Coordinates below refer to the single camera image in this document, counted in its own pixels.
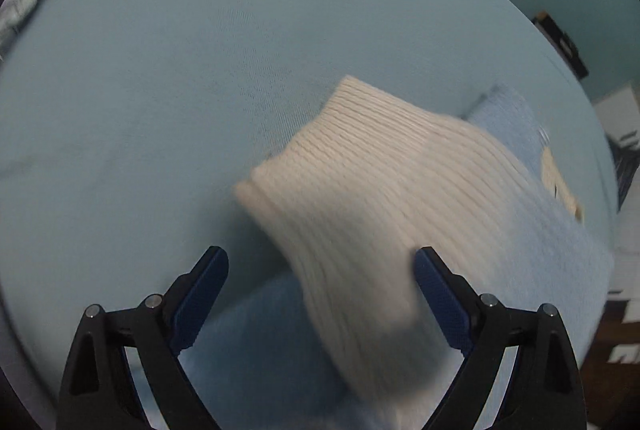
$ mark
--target ribbed white cloth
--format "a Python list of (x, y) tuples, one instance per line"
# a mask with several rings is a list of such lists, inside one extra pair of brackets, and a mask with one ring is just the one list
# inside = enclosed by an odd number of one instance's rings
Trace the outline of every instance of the ribbed white cloth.
[(462, 362), (415, 286), (417, 248), (506, 305), (558, 305), (578, 356), (604, 304), (609, 254), (503, 145), (355, 78), (236, 194), (338, 370), (395, 428), (422, 428)]

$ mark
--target black object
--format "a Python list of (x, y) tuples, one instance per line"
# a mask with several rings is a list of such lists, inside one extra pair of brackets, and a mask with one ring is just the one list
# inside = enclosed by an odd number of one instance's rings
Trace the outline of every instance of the black object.
[[(451, 345), (457, 340), (466, 355), (423, 430), (472, 430), (494, 384), (504, 349), (512, 346), (518, 346), (516, 361), (490, 428), (586, 428), (578, 366), (553, 305), (542, 304), (532, 312), (507, 308), (492, 295), (478, 296), (463, 277), (450, 272), (433, 248), (418, 251), (414, 273), (447, 341)], [(457, 331), (462, 327), (468, 327), (466, 338), (463, 331)]]
[(209, 248), (164, 298), (104, 312), (89, 306), (66, 361), (57, 430), (151, 430), (131, 378), (124, 347), (135, 347), (151, 391), (171, 430), (220, 430), (177, 359), (190, 347), (228, 273), (220, 248)]
[[(633, 138), (637, 132), (630, 132), (626, 136), (620, 138), (620, 142), (624, 142), (629, 138)], [(634, 175), (640, 166), (640, 150), (638, 150), (638, 142), (632, 142), (628, 145), (620, 145), (615, 140), (607, 136), (609, 141), (609, 149), (613, 157), (613, 163), (616, 167), (616, 180), (618, 181), (618, 211), (622, 207), (622, 203), (626, 199), (626, 195), (631, 188)]]
[(1, 368), (0, 414), (2, 414), (3, 428), (4, 425), (7, 425), (8, 428), (19, 428), (20, 430), (41, 430), (20, 401)]
[(578, 80), (589, 75), (587, 67), (580, 59), (578, 48), (569, 38), (569, 35), (562, 31), (556, 21), (553, 20), (546, 11), (538, 13), (532, 20), (533, 24), (540, 30), (558, 54), (566, 62)]
[[(164, 298), (105, 313), (89, 306), (69, 352), (60, 389), (58, 430), (150, 430), (124, 346), (137, 347), (151, 391), (171, 430), (219, 430), (177, 360), (190, 346), (226, 278), (226, 253), (209, 248)], [(431, 248), (414, 273), (449, 343), (466, 358), (424, 430), (471, 430), (507, 346), (519, 346), (495, 430), (584, 430), (586, 414), (574, 354), (558, 311), (504, 307), (478, 296)]]

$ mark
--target light blue bedsheet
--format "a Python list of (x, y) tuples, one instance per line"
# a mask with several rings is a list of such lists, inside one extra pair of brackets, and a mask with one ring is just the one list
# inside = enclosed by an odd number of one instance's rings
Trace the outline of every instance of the light blue bedsheet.
[(231, 259), (218, 310), (283, 269), (231, 188), (345, 74), (452, 115), (514, 87), (610, 241), (602, 130), (507, 0), (45, 0), (0, 71), (0, 277), (53, 391), (86, 305), (136, 305), (211, 244)]

